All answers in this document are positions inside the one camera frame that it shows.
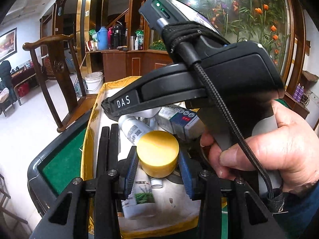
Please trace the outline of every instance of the blue sleeve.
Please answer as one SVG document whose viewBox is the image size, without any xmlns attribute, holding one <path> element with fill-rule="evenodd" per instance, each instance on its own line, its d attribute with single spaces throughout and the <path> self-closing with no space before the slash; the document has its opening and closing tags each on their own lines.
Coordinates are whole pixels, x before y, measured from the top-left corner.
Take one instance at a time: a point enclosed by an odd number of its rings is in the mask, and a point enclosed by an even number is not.
<svg viewBox="0 0 319 239">
<path fill-rule="evenodd" d="M 289 193 L 284 205 L 284 211 L 288 213 L 276 214 L 274 218 L 288 238 L 295 239 L 299 238 L 306 229 L 318 208 L 319 182 L 303 198 Z"/>
</svg>

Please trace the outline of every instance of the wooden chair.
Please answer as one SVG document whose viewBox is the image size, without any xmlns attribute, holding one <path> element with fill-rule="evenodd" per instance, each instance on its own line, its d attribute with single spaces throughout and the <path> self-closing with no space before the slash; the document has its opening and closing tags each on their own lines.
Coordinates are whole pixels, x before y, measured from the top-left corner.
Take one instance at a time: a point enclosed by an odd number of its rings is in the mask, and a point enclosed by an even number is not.
<svg viewBox="0 0 319 239">
<path fill-rule="evenodd" d="M 69 43 L 75 71 L 77 73 L 77 77 L 79 80 L 79 85 L 82 93 L 82 97 L 79 99 L 79 101 L 77 101 L 77 96 L 73 87 L 72 80 L 69 75 L 70 73 L 65 62 L 63 41 L 67 41 Z M 59 118 L 59 115 L 47 90 L 47 86 L 45 84 L 45 80 L 41 72 L 41 66 L 38 62 L 35 53 L 36 48 L 44 45 L 47 46 L 49 60 L 53 73 L 56 77 L 56 80 L 60 86 L 60 89 L 63 93 L 63 96 L 69 109 L 69 113 L 62 121 Z M 89 109 L 93 107 L 97 96 L 96 94 L 86 94 L 85 92 L 78 60 L 73 47 L 73 34 L 70 36 L 55 35 L 44 37 L 34 43 L 24 43 L 22 47 L 25 51 L 30 51 L 31 59 L 33 61 L 39 85 L 42 89 L 44 98 L 47 101 L 52 116 L 58 126 L 57 131 L 63 132 L 70 124 L 72 124 L 75 120 L 77 120 L 79 117 L 81 117 L 84 113 L 86 113 Z"/>
</svg>

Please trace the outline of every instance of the fingernail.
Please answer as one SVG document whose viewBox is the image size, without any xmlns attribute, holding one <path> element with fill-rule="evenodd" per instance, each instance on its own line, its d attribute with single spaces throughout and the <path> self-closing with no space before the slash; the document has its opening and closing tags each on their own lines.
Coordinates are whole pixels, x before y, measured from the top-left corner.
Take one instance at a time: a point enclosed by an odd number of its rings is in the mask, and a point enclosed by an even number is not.
<svg viewBox="0 0 319 239">
<path fill-rule="evenodd" d="M 229 148 L 221 153 L 220 164 L 222 166 L 233 167 L 237 166 L 237 148 Z"/>
</svg>

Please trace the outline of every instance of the yellow lid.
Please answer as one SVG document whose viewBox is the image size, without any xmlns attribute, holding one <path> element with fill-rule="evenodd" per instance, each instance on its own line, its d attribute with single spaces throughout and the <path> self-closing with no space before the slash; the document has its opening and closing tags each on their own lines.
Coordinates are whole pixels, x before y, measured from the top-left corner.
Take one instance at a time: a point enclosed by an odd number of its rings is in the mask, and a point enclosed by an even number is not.
<svg viewBox="0 0 319 239">
<path fill-rule="evenodd" d="M 149 176 L 163 178 L 171 174 L 177 165 L 179 145 L 168 132 L 155 130 L 137 143 L 137 153 L 141 166 Z"/>
</svg>

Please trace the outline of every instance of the white bucket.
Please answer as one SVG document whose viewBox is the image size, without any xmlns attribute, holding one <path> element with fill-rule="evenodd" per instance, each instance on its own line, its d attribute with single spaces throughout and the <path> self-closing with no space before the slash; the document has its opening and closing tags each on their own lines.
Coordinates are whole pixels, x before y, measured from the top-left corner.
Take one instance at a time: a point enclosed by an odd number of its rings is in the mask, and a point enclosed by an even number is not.
<svg viewBox="0 0 319 239">
<path fill-rule="evenodd" d="M 93 72 L 85 77 L 88 94 L 97 94 L 103 86 L 103 73 Z"/>
</svg>

